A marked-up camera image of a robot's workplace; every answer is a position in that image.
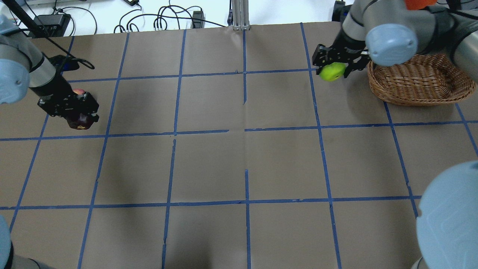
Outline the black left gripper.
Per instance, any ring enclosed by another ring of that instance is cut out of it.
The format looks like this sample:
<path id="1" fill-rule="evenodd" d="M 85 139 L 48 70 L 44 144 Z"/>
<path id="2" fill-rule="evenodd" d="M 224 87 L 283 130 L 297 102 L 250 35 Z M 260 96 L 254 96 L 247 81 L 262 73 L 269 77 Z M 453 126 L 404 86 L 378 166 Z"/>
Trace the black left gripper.
<path id="1" fill-rule="evenodd" d="M 40 98 L 37 105 L 51 117 L 65 119 L 71 114 L 85 114 L 97 116 L 99 121 L 99 104 L 94 96 L 89 92 L 75 94 L 62 75 L 55 75 L 48 83 L 38 87 L 37 96 Z"/>

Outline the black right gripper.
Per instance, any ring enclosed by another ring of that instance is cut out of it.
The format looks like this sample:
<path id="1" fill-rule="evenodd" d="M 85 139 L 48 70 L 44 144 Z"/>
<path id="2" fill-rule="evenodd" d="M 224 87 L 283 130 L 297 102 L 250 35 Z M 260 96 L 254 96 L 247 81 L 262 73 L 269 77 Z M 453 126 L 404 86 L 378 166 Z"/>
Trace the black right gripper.
<path id="1" fill-rule="evenodd" d="M 351 38 L 343 29 L 340 29 L 331 46 L 318 44 L 312 56 L 312 65 L 316 67 L 316 75 L 324 66 L 333 62 L 347 65 L 344 78 L 347 78 L 353 71 L 362 71 L 370 62 L 365 41 Z"/>

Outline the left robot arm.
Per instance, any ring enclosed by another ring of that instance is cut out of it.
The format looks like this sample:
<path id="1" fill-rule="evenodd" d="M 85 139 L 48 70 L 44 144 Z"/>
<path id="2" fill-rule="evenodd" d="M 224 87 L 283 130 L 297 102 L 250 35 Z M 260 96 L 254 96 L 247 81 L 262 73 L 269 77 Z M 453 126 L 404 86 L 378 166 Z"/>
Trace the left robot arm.
<path id="1" fill-rule="evenodd" d="M 30 90 L 46 114 L 64 118 L 72 129 L 86 130 L 99 121 L 93 95 L 72 88 L 62 75 L 79 65 L 94 69 L 92 63 L 70 53 L 48 58 L 5 15 L 1 15 L 0 33 L 1 104 L 19 102 Z"/>

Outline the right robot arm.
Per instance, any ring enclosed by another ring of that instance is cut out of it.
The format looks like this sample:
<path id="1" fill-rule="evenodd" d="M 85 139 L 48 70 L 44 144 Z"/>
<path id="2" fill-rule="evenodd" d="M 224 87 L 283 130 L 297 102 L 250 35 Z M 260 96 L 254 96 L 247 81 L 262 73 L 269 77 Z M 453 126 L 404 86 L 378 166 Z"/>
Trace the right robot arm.
<path id="1" fill-rule="evenodd" d="M 477 9 L 452 10 L 434 1 L 411 10 L 405 0 L 356 0 L 333 44 L 318 44 L 311 60 L 317 74 L 344 63 L 346 78 L 365 68 L 365 59 L 389 67 L 432 53 L 444 53 L 477 81 Z"/>

